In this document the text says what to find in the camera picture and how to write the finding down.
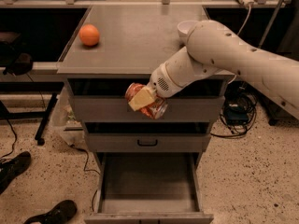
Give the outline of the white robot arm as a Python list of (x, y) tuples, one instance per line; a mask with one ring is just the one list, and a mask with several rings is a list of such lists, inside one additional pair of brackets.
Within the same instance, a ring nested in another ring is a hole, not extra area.
[(240, 77), (299, 119), (299, 62), (255, 48), (213, 20), (196, 22), (184, 47), (152, 72), (149, 83), (128, 104), (137, 111), (162, 103), (220, 70)]

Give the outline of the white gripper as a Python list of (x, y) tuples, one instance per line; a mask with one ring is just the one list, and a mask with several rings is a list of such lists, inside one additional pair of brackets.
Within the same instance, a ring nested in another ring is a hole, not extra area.
[(134, 87), (130, 90), (129, 106), (134, 111), (152, 104), (155, 101), (155, 93), (157, 96), (169, 98), (181, 91), (181, 87), (169, 76), (166, 63), (162, 63), (152, 72), (147, 86), (140, 89)]

